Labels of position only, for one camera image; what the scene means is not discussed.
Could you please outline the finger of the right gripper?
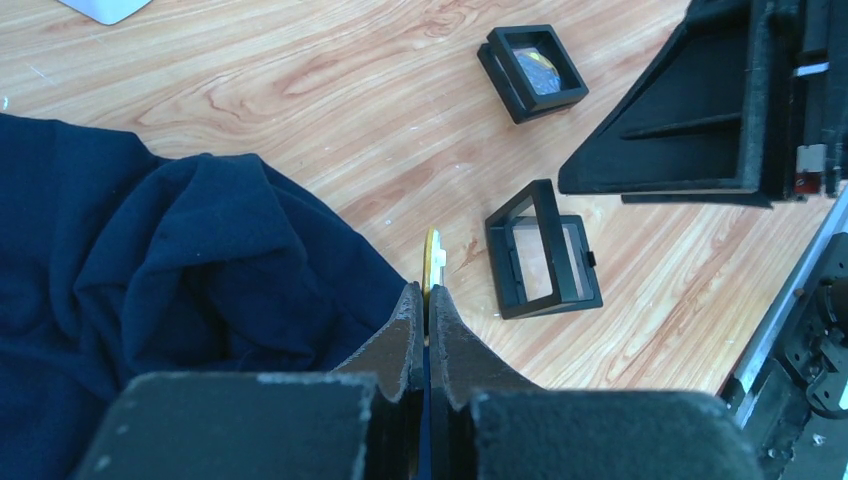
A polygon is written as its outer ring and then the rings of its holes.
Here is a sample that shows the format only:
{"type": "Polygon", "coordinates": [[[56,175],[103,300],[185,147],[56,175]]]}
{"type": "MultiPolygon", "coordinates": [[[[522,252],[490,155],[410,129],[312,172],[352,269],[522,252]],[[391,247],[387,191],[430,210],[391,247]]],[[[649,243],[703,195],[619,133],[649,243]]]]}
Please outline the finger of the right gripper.
{"type": "Polygon", "coordinates": [[[786,199],[789,63],[772,1],[694,1],[560,168],[565,195],[767,208],[786,199]]]}

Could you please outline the navy blue garment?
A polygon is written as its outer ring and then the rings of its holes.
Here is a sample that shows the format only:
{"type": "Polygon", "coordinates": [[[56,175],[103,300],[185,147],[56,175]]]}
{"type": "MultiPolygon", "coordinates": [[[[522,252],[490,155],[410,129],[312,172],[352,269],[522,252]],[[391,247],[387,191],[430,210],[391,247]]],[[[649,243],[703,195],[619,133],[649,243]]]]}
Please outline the navy blue garment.
{"type": "Polygon", "coordinates": [[[151,371],[327,371],[404,279],[254,154],[1,118],[1,475],[70,479],[151,371]]]}

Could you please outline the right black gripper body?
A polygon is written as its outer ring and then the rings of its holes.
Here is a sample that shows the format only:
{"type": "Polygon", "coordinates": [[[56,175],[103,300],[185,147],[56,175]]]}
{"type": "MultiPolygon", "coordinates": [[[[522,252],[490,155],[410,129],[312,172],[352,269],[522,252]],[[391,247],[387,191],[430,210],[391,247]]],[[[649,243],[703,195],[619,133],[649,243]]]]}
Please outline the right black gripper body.
{"type": "Polygon", "coordinates": [[[847,179],[847,3],[777,1],[789,60],[789,196],[835,197],[847,179]]]}

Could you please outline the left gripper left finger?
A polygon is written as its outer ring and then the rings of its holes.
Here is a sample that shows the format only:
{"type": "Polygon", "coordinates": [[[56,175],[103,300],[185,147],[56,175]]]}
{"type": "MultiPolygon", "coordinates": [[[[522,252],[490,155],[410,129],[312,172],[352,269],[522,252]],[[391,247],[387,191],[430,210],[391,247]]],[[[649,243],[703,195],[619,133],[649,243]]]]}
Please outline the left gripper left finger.
{"type": "Polygon", "coordinates": [[[113,403],[82,479],[408,479],[418,470],[423,298],[329,372],[154,372],[113,403]]]}

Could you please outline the black square frame stand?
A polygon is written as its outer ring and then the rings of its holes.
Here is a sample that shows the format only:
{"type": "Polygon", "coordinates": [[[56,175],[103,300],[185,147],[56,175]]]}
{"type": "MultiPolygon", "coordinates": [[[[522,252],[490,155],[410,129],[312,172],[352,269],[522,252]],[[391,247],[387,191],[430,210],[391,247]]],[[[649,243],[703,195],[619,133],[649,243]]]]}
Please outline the black square frame stand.
{"type": "Polygon", "coordinates": [[[515,124],[567,110],[589,93],[549,24],[496,27],[477,57],[515,124]]]}

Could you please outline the round gold brooch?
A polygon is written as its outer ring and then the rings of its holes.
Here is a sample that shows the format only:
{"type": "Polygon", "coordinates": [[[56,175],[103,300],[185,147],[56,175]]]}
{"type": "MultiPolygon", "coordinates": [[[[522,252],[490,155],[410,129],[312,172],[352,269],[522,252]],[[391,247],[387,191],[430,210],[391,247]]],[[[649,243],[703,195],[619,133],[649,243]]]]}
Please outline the round gold brooch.
{"type": "Polygon", "coordinates": [[[422,276],[422,295],[426,308],[429,307],[429,299],[434,287],[444,284],[446,263],[447,252],[442,247],[441,234],[436,228],[430,227],[425,241],[422,276]]]}

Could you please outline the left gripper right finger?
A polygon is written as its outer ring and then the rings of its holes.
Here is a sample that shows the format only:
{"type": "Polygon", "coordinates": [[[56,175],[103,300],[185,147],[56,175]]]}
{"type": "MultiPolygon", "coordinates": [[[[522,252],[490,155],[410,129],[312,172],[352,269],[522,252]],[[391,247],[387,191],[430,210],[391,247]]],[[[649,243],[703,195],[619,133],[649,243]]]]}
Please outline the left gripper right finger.
{"type": "Polygon", "coordinates": [[[429,298],[436,479],[759,479],[723,402],[688,391],[547,390],[429,298]]]}

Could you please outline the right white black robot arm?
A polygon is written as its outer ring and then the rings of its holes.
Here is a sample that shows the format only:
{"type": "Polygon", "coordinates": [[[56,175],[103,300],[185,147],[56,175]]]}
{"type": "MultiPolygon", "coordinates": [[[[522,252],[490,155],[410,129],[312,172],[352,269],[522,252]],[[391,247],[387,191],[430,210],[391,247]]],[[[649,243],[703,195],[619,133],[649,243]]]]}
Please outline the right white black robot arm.
{"type": "Polygon", "coordinates": [[[561,167],[566,195],[834,205],[723,390],[768,479],[847,475],[847,5],[694,1],[561,167]]]}

